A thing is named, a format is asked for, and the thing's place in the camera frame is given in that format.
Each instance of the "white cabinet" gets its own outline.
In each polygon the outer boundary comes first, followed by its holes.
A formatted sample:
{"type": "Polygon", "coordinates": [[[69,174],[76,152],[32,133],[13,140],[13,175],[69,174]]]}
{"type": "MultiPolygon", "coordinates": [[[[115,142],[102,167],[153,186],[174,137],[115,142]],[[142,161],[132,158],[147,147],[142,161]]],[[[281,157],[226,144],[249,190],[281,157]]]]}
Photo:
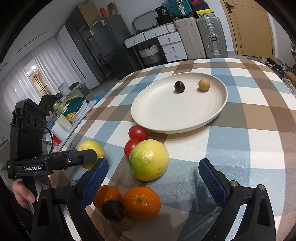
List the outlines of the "white cabinet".
{"type": "Polygon", "coordinates": [[[159,41],[160,45],[171,44],[171,43],[181,41],[181,37],[179,35],[179,32],[174,32],[171,34],[166,34],[166,35],[158,37],[158,41],[159,41]]]}
{"type": "Polygon", "coordinates": [[[71,65],[80,76],[81,80],[85,82],[87,88],[91,89],[98,86],[98,80],[80,54],[65,26],[63,26],[61,31],[59,32],[57,41],[61,46],[61,49],[67,56],[68,60],[70,61],[71,65]]]}
{"type": "Polygon", "coordinates": [[[167,33],[168,33],[168,29],[167,29],[166,25],[163,25],[163,26],[148,30],[147,32],[144,32],[144,36],[146,39],[152,39],[154,37],[157,37],[157,36],[160,36],[163,34],[167,34],[167,33]]]}
{"type": "Polygon", "coordinates": [[[187,59],[187,55],[185,50],[180,50],[172,53],[166,53],[165,57],[167,58],[168,62],[173,62],[173,61],[180,61],[182,59],[187,59]]]}
{"type": "Polygon", "coordinates": [[[133,36],[129,39],[127,39],[124,44],[126,45],[127,48],[130,48],[136,44],[139,44],[139,43],[142,43],[144,42],[146,39],[145,39],[145,36],[143,33],[141,34],[137,34],[136,36],[133,36]]]}
{"type": "Polygon", "coordinates": [[[162,46],[163,51],[165,53],[171,53],[171,52],[176,52],[180,50],[184,50],[184,46],[182,42],[176,42],[172,44],[166,44],[162,46]]]}

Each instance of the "refrigerator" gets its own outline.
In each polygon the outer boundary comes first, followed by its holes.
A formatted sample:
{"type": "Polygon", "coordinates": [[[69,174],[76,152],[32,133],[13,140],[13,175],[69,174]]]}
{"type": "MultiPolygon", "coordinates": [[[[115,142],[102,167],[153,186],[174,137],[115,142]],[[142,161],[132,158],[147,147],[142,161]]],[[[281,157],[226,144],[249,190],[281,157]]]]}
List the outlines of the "refrigerator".
{"type": "Polygon", "coordinates": [[[65,23],[65,27],[66,27],[69,35],[71,36],[73,42],[75,43],[77,49],[79,50],[80,54],[82,55],[85,62],[87,63],[87,65],[91,69],[92,73],[96,77],[96,79],[98,81],[98,85],[99,85],[99,83],[104,82],[106,77],[105,77],[103,71],[99,67],[98,63],[96,62],[95,58],[91,54],[90,50],[87,48],[84,40],[82,39],[81,35],[77,31],[75,25],[73,24],[73,22],[70,18],[65,23]]]}
{"type": "Polygon", "coordinates": [[[133,49],[124,44],[131,34],[120,15],[103,17],[90,31],[118,79],[142,69],[133,49]]]}

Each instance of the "cardboard box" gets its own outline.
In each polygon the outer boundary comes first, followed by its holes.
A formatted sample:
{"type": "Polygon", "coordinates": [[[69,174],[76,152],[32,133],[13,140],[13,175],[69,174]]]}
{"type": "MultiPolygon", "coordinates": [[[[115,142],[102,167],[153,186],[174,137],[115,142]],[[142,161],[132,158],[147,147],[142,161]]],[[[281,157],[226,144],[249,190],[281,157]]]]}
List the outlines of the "cardboard box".
{"type": "Polygon", "coordinates": [[[292,72],[285,72],[284,75],[287,79],[289,79],[292,83],[292,85],[296,88],[296,75],[292,72]]]}
{"type": "Polygon", "coordinates": [[[115,15],[119,15],[118,14],[118,10],[116,7],[116,4],[114,2],[110,3],[107,5],[107,8],[109,10],[110,16],[115,16],[115,15]]]}
{"type": "Polygon", "coordinates": [[[93,3],[81,4],[78,5],[78,8],[89,28],[92,28],[94,26],[94,23],[99,21],[103,17],[93,3]]]}

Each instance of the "grapefruit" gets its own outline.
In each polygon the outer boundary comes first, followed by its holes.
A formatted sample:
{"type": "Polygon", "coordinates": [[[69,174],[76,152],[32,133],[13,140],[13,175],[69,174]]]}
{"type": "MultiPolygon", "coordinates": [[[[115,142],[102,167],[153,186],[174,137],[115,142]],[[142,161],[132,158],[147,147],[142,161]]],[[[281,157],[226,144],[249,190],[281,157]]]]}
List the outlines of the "grapefruit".
{"type": "Polygon", "coordinates": [[[168,167],[169,154],[163,143],[145,140],[137,144],[130,153],[129,166],[139,181],[150,181],[161,176],[168,167]]]}
{"type": "Polygon", "coordinates": [[[88,163],[88,164],[83,164],[81,165],[82,167],[84,167],[85,169],[90,170],[94,164],[97,162],[97,160],[99,158],[105,158],[105,151],[104,149],[100,146],[100,144],[94,140],[85,140],[82,143],[80,143],[80,145],[77,148],[77,151],[81,151],[81,150],[89,150],[89,149],[93,149],[96,152],[97,155],[97,159],[95,162],[93,163],[88,163]]]}

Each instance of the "cup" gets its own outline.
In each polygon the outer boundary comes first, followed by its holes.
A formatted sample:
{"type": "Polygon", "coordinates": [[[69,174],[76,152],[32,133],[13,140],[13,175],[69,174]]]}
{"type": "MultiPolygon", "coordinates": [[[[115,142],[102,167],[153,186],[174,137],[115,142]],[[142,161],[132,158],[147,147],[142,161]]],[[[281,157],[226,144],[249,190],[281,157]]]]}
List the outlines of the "cup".
{"type": "Polygon", "coordinates": [[[57,110],[60,107],[61,103],[57,100],[52,107],[54,108],[54,110],[57,110]]]}

